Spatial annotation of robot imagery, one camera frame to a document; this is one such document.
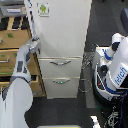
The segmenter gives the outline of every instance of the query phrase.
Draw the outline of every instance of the drawer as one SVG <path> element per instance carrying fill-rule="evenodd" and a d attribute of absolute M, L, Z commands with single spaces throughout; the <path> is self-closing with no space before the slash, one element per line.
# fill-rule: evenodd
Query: drawer
<path fill-rule="evenodd" d="M 42 92 L 41 87 L 39 85 L 39 76 L 35 76 L 35 77 L 36 77 L 36 79 L 32 80 L 31 85 L 30 85 L 34 95 L 38 94 L 39 92 Z M 3 79 L 5 80 L 5 82 L 0 82 L 0 91 L 2 88 L 8 87 L 10 77 L 9 76 L 8 76 L 8 78 L 4 77 Z"/>
<path fill-rule="evenodd" d="M 48 99 L 76 98 L 78 93 L 78 78 L 43 79 Z"/>
<path fill-rule="evenodd" d="M 80 76 L 82 58 L 38 59 L 38 61 L 42 78 Z"/>
<path fill-rule="evenodd" d="M 29 39 L 28 30 L 0 31 L 0 48 L 19 48 Z"/>
<path fill-rule="evenodd" d="M 38 70 L 36 66 L 28 66 L 28 70 L 30 71 L 31 75 L 38 75 Z M 14 71 L 13 67 L 0 67 L 0 76 L 11 76 Z"/>
<path fill-rule="evenodd" d="M 14 66 L 16 62 L 18 49 L 0 50 L 0 66 Z M 35 60 L 31 54 L 31 61 L 29 65 L 35 65 Z"/>

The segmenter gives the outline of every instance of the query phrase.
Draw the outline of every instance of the wooden panel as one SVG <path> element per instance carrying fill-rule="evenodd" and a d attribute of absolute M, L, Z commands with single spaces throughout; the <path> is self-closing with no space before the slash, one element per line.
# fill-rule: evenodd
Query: wooden panel
<path fill-rule="evenodd" d="M 0 82 L 0 92 L 2 88 L 6 88 L 9 86 L 9 82 Z M 38 92 L 41 91 L 41 88 L 39 86 L 39 76 L 37 76 L 37 79 L 35 81 L 31 81 L 30 85 L 32 92 Z"/>
<path fill-rule="evenodd" d="M 16 56 L 17 56 L 18 49 L 12 49 L 12 50 L 0 50 L 0 66 L 14 66 L 16 62 Z M 28 65 L 35 65 L 35 60 L 33 55 L 30 55 L 31 61 Z"/>
<path fill-rule="evenodd" d="M 0 39 L 0 48 L 19 48 L 28 41 L 28 30 L 0 31 Z"/>
<path fill-rule="evenodd" d="M 27 67 L 31 75 L 38 75 L 38 70 L 36 66 Z M 0 76 L 11 76 L 13 74 L 14 67 L 0 67 Z"/>

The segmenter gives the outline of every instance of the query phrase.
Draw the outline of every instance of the sticker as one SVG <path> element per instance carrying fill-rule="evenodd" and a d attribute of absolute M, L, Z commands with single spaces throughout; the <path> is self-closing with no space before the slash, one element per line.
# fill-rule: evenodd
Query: sticker
<path fill-rule="evenodd" d="M 7 33 L 9 38 L 14 38 L 12 33 Z"/>
<path fill-rule="evenodd" d="M 14 57 L 17 57 L 17 53 L 13 53 Z"/>
<path fill-rule="evenodd" d="M 9 69 L 13 69 L 13 67 L 9 67 Z"/>
<path fill-rule="evenodd" d="M 37 3 L 39 16 L 49 16 L 49 4 L 48 3 Z"/>
<path fill-rule="evenodd" d="M 1 57 L 6 57 L 6 55 L 1 55 Z"/>

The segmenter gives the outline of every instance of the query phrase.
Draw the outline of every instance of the label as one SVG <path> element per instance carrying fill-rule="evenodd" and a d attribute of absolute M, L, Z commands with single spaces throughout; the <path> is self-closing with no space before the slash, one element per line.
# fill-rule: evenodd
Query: label
<path fill-rule="evenodd" d="M 128 71 L 126 68 L 124 68 L 122 65 L 119 66 L 119 68 L 116 71 L 116 74 L 114 75 L 114 82 L 117 86 L 120 86 L 122 82 L 124 81 L 125 77 L 127 76 Z"/>
<path fill-rule="evenodd" d="M 1 55 L 1 57 L 6 57 L 6 55 Z"/>
<path fill-rule="evenodd" d="M 13 53 L 14 57 L 17 57 L 17 53 Z"/>
<path fill-rule="evenodd" d="M 44 2 L 44 3 L 37 3 L 38 7 L 38 14 L 40 16 L 49 16 L 49 4 Z"/>
<path fill-rule="evenodd" d="M 7 9 L 7 12 L 9 12 L 9 13 L 20 13 L 21 10 L 20 9 Z"/>
<path fill-rule="evenodd" d="M 7 33 L 9 38 L 14 38 L 12 33 Z"/>

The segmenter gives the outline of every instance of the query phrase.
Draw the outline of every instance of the white robot body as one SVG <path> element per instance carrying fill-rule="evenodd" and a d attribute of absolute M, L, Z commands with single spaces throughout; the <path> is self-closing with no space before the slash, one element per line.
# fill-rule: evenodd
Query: white robot body
<path fill-rule="evenodd" d="M 99 93 L 98 95 L 107 101 L 119 99 L 128 89 L 128 87 L 122 87 L 128 74 L 128 37 L 116 33 L 112 36 L 112 46 L 105 47 L 106 50 L 103 50 L 103 47 L 100 51 L 97 49 L 92 65 L 93 69 L 95 67 L 95 89 Z"/>
<path fill-rule="evenodd" d="M 128 38 L 120 43 L 119 48 L 114 55 L 113 61 L 109 68 L 112 81 L 116 88 L 120 88 L 122 82 L 128 74 Z"/>

